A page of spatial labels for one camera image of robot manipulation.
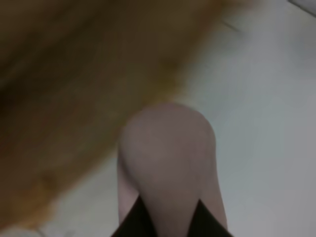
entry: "leg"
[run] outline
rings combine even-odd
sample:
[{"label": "leg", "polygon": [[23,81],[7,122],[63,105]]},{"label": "leg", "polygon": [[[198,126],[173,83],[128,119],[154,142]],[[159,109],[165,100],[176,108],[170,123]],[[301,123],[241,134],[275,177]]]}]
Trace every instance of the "leg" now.
[{"label": "leg", "polygon": [[142,197],[160,237],[184,237],[199,199],[227,226],[215,136],[198,112],[177,104],[137,114],[119,142],[118,199],[123,220]]}]

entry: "skin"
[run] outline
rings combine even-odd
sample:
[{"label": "skin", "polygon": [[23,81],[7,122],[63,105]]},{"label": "skin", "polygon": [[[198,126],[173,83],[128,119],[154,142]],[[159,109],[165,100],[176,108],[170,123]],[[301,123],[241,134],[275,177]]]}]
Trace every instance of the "skin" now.
[{"label": "skin", "polygon": [[128,122],[119,141],[120,222],[139,195],[159,237],[185,237],[199,199],[227,228],[215,135],[203,115],[182,105],[162,104]]}]

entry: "bare leg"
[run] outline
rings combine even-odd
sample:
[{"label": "bare leg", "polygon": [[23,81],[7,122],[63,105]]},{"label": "bare leg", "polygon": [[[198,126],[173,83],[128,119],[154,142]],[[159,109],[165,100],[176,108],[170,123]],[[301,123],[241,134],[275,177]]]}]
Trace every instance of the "bare leg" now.
[{"label": "bare leg", "polygon": [[227,227],[215,136],[203,115],[178,104],[162,104],[129,121],[119,142],[120,221],[139,194],[159,237],[185,237],[199,199]]}]

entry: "blurred object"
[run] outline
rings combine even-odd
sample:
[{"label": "blurred object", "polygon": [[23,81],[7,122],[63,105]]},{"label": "blurred object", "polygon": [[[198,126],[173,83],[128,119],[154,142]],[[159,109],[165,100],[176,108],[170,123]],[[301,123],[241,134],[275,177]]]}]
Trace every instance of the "blurred object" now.
[{"label": "blurred object", "polygon": [[316,16],[316,0],[289,0],[294,5],[302,10]]},{"label": "blurred object", "polygon": [[125,121],[181,86],[222,0],[0,3],[0,229],[36,227]]}]

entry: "white floor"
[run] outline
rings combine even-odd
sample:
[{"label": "white floor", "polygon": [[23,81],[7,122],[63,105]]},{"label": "white floor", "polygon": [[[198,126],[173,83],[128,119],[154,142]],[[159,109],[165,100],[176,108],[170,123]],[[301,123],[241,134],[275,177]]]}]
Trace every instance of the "white floor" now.
[{"label": "white floor", "polygon": [[[229,229],[236,237],[315,237],[316,18],[286,0],[264,0],[225,21],[238,31],[222,25],[205,40],[178,100],[214,127]],[[59,203],[47,237],[111,235],[115,164]]]}]

